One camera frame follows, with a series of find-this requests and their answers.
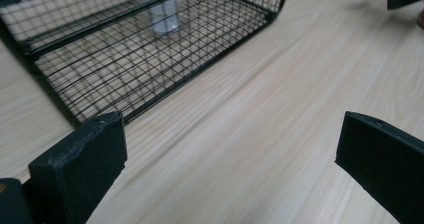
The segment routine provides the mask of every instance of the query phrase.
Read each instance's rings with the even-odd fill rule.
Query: tabletop
[[[88,223],[397,223],[335,163],[346,111],[424,139],[422,3],[287,0],[267,29],[126,126]],[[72,131],[0,46],[0,176]]]

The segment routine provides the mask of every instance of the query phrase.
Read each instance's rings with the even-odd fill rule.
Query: light wood grain surface
[[[288,0],[279,19],[126,127],[89,223],[397,223],[335,163],[345,111],[424,139],[422,3]],[[72,128],[0,47],[0,177]]]

